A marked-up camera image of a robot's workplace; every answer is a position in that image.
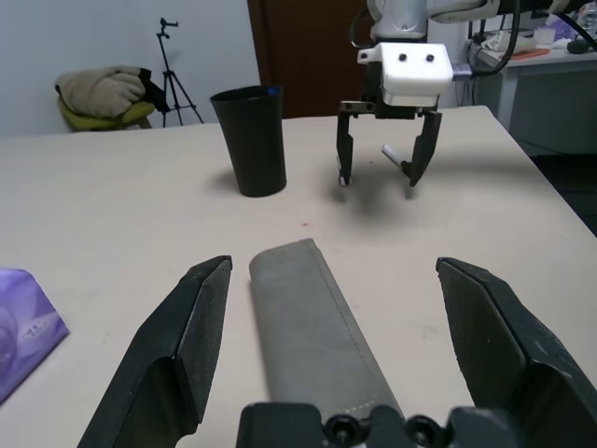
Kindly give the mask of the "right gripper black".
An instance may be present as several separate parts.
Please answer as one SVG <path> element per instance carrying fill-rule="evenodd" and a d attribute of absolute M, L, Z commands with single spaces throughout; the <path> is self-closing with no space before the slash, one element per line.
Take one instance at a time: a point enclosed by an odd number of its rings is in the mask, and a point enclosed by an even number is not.
<path fill-rule="evenodd" d="M 350 118 L 351 116 L 356 118 L 362 114 L 374 115 L 376 119 L 423 118 L 422 132 L 415 139 L 411 161 L 400 163 L 400 168 L 409 179 L 410 186 L 415 187 L 435 154 L 442 120 L 442 114 L 437 111 L 437 105 L 423 107 L 386 104 L 382 92 L 382 64 L 368 64 L 360 99 L 341 101 L 339 106 L 336 148 L 342 186 L 349 186 L 352 179 L 354 139 L 349 132 Z"/>

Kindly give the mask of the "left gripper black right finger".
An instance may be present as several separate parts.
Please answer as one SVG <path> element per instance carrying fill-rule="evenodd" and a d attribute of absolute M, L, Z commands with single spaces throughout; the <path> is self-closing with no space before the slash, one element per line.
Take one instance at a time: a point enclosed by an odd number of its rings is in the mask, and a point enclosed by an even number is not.
<path fill-rule="evenodd" d="M 451 341 L 476 406 L 508 411 L 530 447 L 593 447 L 596 389 L 560 339 L 510 285 L 440 258 Z"/>

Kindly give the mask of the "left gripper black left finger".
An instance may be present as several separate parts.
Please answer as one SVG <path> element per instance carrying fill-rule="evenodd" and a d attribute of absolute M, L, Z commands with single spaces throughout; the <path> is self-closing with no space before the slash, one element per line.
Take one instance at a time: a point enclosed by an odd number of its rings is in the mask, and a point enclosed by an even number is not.
<path fill-rule="evenodd" d="M 202 422 L 220 352 L 232 259 L 191 267 L 136 331 L 81 447 L 174 447 Z"/>

